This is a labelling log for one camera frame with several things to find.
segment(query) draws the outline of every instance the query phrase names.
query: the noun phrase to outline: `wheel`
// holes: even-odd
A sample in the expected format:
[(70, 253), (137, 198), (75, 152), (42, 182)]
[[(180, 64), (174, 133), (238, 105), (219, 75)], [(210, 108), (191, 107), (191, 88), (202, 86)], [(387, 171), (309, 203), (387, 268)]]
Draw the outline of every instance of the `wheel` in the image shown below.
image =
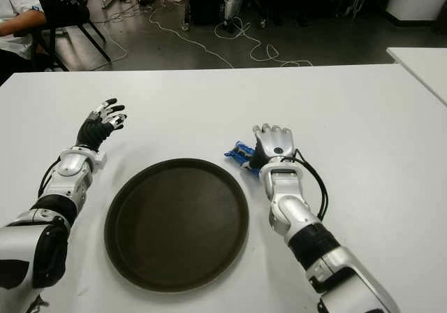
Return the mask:
[(180, 25), (180, 29), (181, 29), (182, 31), (188, 31), (188, 30), (189, 30), (189, 23), (183, 22), (183, 23)]

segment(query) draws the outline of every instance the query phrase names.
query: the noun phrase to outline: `blue object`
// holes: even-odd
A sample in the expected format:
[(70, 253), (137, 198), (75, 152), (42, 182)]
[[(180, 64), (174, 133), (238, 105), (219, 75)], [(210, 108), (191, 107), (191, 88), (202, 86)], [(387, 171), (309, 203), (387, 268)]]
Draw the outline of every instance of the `blue object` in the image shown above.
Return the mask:
[(241, 141), (237, 141), (233, 150), (224, 154), (226, 157), (232, 157), (241, 167), (259, 176), (259, 169), (250, 167), (250, 158), (254, 155), (254, 150), (247, 147)]

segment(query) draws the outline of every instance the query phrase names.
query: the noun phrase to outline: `white cable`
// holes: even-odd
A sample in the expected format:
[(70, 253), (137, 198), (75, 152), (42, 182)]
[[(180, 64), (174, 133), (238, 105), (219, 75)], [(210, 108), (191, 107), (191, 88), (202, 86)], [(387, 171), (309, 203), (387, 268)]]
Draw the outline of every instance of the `white cable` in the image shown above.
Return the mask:
[(110, 35), (110, 32), (108, 31), (107, 27), (105, 26), (105, 24), (103, 23), (104, 29), (107, 32), (107, 35), (109, 36), (109, 39), (112, 41), (112, 43), (114, 43), (117, 47), (119, 47), (121, 49), (122, 52), (124, 52), (124, 54), (118, 58), (112, 59), (111, 61), (107, 61), (106, 63), (103, 63), (95, 68), (92, 68), (89, 71), (95, 71), (96, 69), (103, 67), (105, 65), (111, 64), (111, 63), (115, 63), (116, 61), (119, 61), (121, 59), (124, 59), (127, 57), (127, 55), (129, 54), (129, 51), (127, 51), (126, 49), (124, 49), (120, 44), (118, 44), (117, 42), (115, 42), (112, 38), (112, 36)]
[[(159, 1), (160, 1), (161, 5), (162, 5), (163, 7), (166, 7), (166, 5), (164, 4), (164, 0), (159, 0)], [(172, 33), (172, 34), (175, 34), (178, 38), (182, 39), (183, 41), (186, 41), (186, 42), (188, 42), (188, 43), (192, 43), (192, 44), (196, 44), (196, 45), (200, 46), (200, 47), (201, 47), (202, 49), (204, 49), (204, 51), (206, 51), (207, 53), (216, 56), (216, 57), (219, 58), (221, 61), (224, 61), (227, 65), (229, 65), (231, 68), (234, 68), (234, 66), (233, 66), (228, 60), (226, 60), (225, 58), (223, 58), (220, 54), (217, 54), (217, 53), (215, 53), (215, 52), (213, 52), (213, 51), (209, 51), (209, 50), (207, 49), (207, 47), (204, 46), (203, 44), (201, 44), (201, 43), (199, 43), (199, 42), (196, 42), (196, 41), (192, 41), (192, 40), (190, 40), (190, 39), (188, 39), (188, 38), (185, 38), (185, 37), (183, 37), (182, 35), (180, 35), (180, 34), (179, 34), (177, 31), (175, 31), (175, 30), (167, 29), (167, 28), (163, 28), (163, 27), (161, 26), (160, 22), (154, 21), (154, 20), (152, 19), (152, 16), (153, 16), (154, 14), (155, 14), (155, 13), (152, 13), (152, 14), (150, 15), (150, 17), (149, 17), (149, 22), (152, 23), (152, 24), (157, 24), (157, 25), (159, 26), (160, 30), (170, 32), (170, 33)]]
[[(240, 36), (244, 36), (245, 38), (248, 38), (249, 40), (251, 40), (253, 42), (256, 42), (256, 45), (250, 50), (250, 53), (249, 53), (249, 57), (251, 59), (253, 59), (254, 61), (270, 61), (270, 60), (273, 60), (273, 61), (277, 61), (277, 62), (281, 63), (280, 67), (283, 67), (283, 66), (288, 65), (288, 64), (294, 64), (296, 66), (301, 66), (300, 63), (308, 63), (310, 66), (313, 66), (313, 64), (309, 60), (290, 60), (290, 61), (286, 61), (286, 60), (278, 59), (279, 51), (276, 49), (275, 46), (273, 46), (271, 44), (267, 44), (267, 46), (265, 47), (265, 52), (267, 53), (267, 56), (268, 56), (267, 58), (259, 59), (259, 58), (254, 57), (253, 56), (253, 52), (257, 48), (262, 46), (262, 42), (260, 40), (256, 39), (256, 38), (253, 38), (253, 37), (247, 35), (247, 31), (251, 28), (251, 23), (246, 23), (244, 25), (243, 21), (239, 17), (234, 17), (234, 18), (240, 22), (240, 27), (237, 26), (236, 23), (234, 24), (235, 27), (239, 30), (239, 32), (235, 36), (225, 37), (225, 36), (219, 35), (217, 33), (217, 28), (219, 28), (221, 25), (223, 25), (223, 23), (218, 24), (214, 28), (214, 34), (218, 38), (227, 39), (227, 40), (233, 40), (233, 39), (239, 38)], [(270, 50), (272, 50), (274, 52), (273, 56), (270, 54)]]

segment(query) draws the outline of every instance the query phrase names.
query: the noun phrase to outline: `black chair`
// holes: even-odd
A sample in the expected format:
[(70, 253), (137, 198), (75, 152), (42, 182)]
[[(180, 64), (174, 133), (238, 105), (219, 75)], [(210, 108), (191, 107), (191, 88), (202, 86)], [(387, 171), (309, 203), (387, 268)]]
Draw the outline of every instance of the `black chair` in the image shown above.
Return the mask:
[[(52, 62), (54, 61), (64, 71), (68, 71), (67, 67), (56, 56), (56, 30), (58, 28), (71, 26), (77, 26), (104, 58), (107, 61), (111, 61), (107, 53), (105, 53), (102, 47), (84, 28), (85, 24), (89, 24), (103, 42), (105, 42), (104, 35), (90, 20), (90, 11), (87, 7), (87, 0), (41, 0), (41, 3), (45, 15), (47, 16), (47, 24), (34, 30), (33, 37), (50, 55)], [(45, 39), (43, 39), (43, 30), (50, 30), (50, 42), (48, 44), (45, 42)]]

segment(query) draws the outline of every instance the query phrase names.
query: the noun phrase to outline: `silver robot arm segment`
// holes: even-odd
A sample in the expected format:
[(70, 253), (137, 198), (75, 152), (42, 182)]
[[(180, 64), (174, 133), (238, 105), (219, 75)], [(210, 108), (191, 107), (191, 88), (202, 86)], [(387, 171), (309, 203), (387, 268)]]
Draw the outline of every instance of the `silver robot arm segment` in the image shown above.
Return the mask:
[(76, 145), (64, 150), (30, 210), (0, 228), (0, 313), (31, 313), (46, 303), (40, 292), (64, 275), (67, 239), (85, 203), (93, 174), (105, 164), (101, 143), (123, 127), (124, 106), (110, 99), (92, 111)]
[(260, 179), (270, 201), (270, 225), (284, 237), (315, 291), (322, 293), (318, 311), (400, 312), (388, 292), (311, 212), (302, 197), (299, 165), (281, 161), (291, 157), (290, 130), (265, 124), (262, 129), (255, 126), (254, 132), (258, 160), (269, 162), (262, 166)]

